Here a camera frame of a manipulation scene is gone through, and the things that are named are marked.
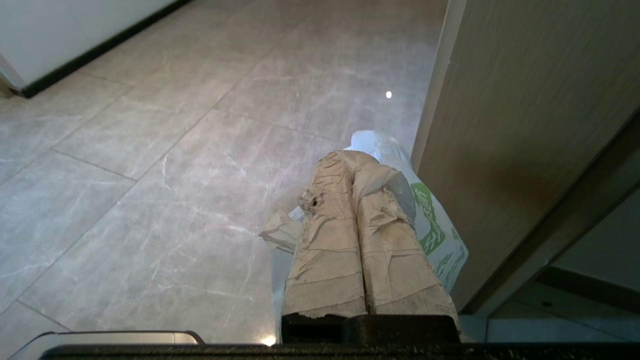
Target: green print on bag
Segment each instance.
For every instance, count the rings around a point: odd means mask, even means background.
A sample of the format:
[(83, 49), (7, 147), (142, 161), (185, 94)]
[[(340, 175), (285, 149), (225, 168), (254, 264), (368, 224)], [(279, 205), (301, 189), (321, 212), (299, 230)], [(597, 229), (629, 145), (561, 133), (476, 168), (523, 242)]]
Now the green print on bag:
[(465, 244), (462, 242), (462, 239), (460, 238), (460, 235), (458, 234), (458, 232), (456, 231), (456, 229), (454, 227), (451, 228), (451, 233), (453, 234), (453, 238), (456, 239), (456, 241), (458, 242), (458, 257), (453, 262), (453, 265), (451, 265), (451, 267), (449, 268), (449, 271), (447, 272), (447, 274), (445, 275), (444, 278), (442, 278), (442, 277), (440, 277), (438, 275), (438, 278), (440, 279), (440, 282), (442, 282), (443, 285), (446, 284), (447, 286), (449, 284), (452, 284), (452, 285), (454, 284), (456, 279), (453, 277), (453, 275), (457, 274), (458, 272), (460, 272), (460, 268), (462, 267), (462, 264), (464, 264), (464, 261), (466, 260), (465, 259)]
[(445, 234), (436, 221), (436, 213), (433, 208), (431, 192), (427, 186), (422, 183), (415, 183), (411, 184), (411, 190), (416, 204), (418, 204), (420, 209), (422, 209), (424, 217), (430, 224), (427, 235), (419, 240), (420, 245), (422, 245), (422, 251), (424, 251), (425, 255), (428, 256), (444, 241)]
[(451, 256), (453, 254), (447, 254), (442, 260), (440, 260), (440, 262), (438, 263), (438, 267), (436, 268), (436, 276), (438, 277), (438, 279), (440, 280), (440, 282), (442, 282), (442, 279), (444, 279), (445, 275), (443, 274), (445, 267), (447, 266), (447, 263), (449, 262), (449, 259), (451, 259)]

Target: wooden door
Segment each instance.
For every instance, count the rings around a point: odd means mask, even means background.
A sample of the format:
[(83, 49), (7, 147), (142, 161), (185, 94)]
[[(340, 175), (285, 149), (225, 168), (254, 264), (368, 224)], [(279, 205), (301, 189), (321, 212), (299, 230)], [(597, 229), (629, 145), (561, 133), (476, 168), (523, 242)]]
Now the wooden door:
[(451, 0), (412, 161), (469, 249), (462, 310), (640, 105), (640, 1)]

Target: black baseboard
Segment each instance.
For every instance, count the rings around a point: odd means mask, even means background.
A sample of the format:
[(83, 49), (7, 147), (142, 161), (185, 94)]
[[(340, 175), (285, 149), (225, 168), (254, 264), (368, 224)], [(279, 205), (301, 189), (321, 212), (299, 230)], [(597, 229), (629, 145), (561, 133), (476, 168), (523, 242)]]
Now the black baseboard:
[(640, 293), (610, 282), (553, 266), (543, 271), (536, 281), (589, 300), (640, 314)]
[(53, 84), (57, 83), (58, 81), (64, 79), (66, 76), (68, 76), (69, 74), (73, 73), (77, 69), (80, 69), (81, 67), (85, 66), (87, 63), (90, 63), (93, 59), (96, 59), (98, 56), (106, 53), (107, 51), (109, 51), (111, 49), (113, 49), (118, 44), (126, 41), (128, 38), (130, 38), (133, 35), (139, 33), (140, 31), (146, 29), (147, 27), (151, 26), (156, 21), (158, 21), (158, 20), (162, 19), (163, 17), (169, 15), (170, 13), (174, 12), (175, 10), (178, 10), (181, 6), (187, 4), (190, 1), (191, 0), (177, 0), (177, 1), (174, 1), (173, 3), (165, 6), (164, 8), (162, 8), (162, 9), (160, 9), (158, 11), (156, 11), (155, 13), (149, 15), (148, 17), (145, 17), (144, 19), (142, 19), (139, 22), (133, 24), (132, 26), (129, 26), (127, 29), (124, 29), (123, 31), (119, 32), (118, 34), (114, 35), (113, 37), (111, 37), (110, 39), (106, 40), (105, 42), (99, 44), (98, 46), (94, 47), (93, 49), (87, 51), (86, 53), (78, 56), (77, 58), (69, 61), (68, 63), (58, 67), (57, 69), (55, 69), (52, 72), (46, 74), (45, 76), (41, 77), (40, 79), (37, 79), (36, 81), (32, 82), (31, 84), (29, 84), (29, 85), (25, 86), (24, 88), (20, 89), (17, 92), (18, 95), (26, 97), (27, 99), (29, 99), (30, 97), (35, 96), (37, 93), (41, 92), (42, 90), (45, 90), (46, 88), (50, 87), (51, 85), (53, 85)]

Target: white wall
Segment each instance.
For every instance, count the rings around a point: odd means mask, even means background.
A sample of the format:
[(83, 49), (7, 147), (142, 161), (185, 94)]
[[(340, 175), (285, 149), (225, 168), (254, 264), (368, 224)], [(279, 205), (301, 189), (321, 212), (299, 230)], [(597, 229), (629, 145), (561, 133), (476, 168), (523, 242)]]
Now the white wall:
[(0, 54), (19, 76), (7, 77), (22, 88), (172, 1), (0, 0)]
[(640, 291), (640, 190), (594, 226), (554, 266)]

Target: marble tile floor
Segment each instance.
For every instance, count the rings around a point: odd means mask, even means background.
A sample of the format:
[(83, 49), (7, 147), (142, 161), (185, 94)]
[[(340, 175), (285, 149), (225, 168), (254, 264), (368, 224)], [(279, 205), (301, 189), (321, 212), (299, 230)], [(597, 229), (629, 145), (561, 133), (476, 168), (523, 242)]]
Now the marble tile floor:
[[(477, 322), (468, 324), (469, 333), (481, 332)], [(640, 341), (639, 314), (539, 282), (531, 282), (516, 292), (485, 326), (486, 341), (490, 343)]]
[(196, 0), (0, 99), (0, 358), (45, 331), (273, 335), (263, 221), (357, 129), (412, 149), (446, 6)]

